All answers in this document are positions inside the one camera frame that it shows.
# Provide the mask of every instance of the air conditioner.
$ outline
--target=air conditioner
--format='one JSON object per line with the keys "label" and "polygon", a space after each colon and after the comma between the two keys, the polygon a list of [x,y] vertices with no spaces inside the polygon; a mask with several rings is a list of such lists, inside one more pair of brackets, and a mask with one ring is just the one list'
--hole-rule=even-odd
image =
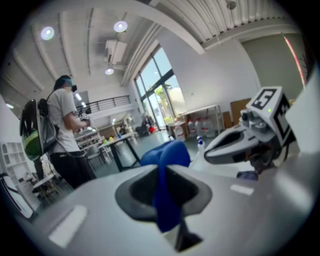
{"label": "air conditioner", "polygon": [[107,40],[105,44],[104,62],[107,62],[110,65],[120,63],[124,56],[126,47],[127,44],[125,42]]}

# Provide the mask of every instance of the white t-shirt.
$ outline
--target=white t-shirt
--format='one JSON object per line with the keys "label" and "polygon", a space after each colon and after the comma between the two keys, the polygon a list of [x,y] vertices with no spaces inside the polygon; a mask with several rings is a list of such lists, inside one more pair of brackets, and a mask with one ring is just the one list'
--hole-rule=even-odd
{"label": "white t-shirt", "polygon": [[53,122],[53,124],[59,127],[57,140],[65,148],[64,149],[59,143],[56,143],[53,149],[51,149],[48,153],[53,154],[65,153],[66,151],[80,151],[73,131],[67,129],[64,122],[64,117],[67,114],[77,114],[73,93],[65,89],[58,89],[51,94],[47,100],[47,104],[50,120]]}

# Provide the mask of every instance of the balcony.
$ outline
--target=balcony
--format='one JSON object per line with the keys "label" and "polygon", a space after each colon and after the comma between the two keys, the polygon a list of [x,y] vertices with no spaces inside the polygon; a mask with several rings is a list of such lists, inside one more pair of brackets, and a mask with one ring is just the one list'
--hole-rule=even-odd
{"label": "balcony", "polygon": [[86,106],[78,106],[76,109],[78,111],[78,116],[85,113],[93,119],[98,119],[133,110],[134,106],[130,102],[129,95],[126,95],[91,102],[86,104]]}

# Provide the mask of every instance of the white robot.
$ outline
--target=white robot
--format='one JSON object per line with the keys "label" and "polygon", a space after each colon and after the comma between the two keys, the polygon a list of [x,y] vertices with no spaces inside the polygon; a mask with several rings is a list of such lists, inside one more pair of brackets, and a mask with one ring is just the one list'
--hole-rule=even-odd
{"label": "white robot", "polygon": [[206,148],[204,158],[212,164],[250,161],[260,173],[272,166],[282,148],[295,140],[285,114],[290,104],[282,87],[265,87],[241,110],[239,125],[229,128]]}

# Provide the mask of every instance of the railing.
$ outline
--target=railing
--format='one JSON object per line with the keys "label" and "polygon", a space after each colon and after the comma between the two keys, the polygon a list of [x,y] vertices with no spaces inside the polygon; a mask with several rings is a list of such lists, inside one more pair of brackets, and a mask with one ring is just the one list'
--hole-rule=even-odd
{"label": "railing", "polygon": [[86,104],[86,107],[78,106],[76,110],[79,113],[79,116],[82,113],[91,114],[102,110],[111,109],[114,107],[120,107],[123,105],[130,104],[129,95],[102,99],[99,101],[91,102]]}

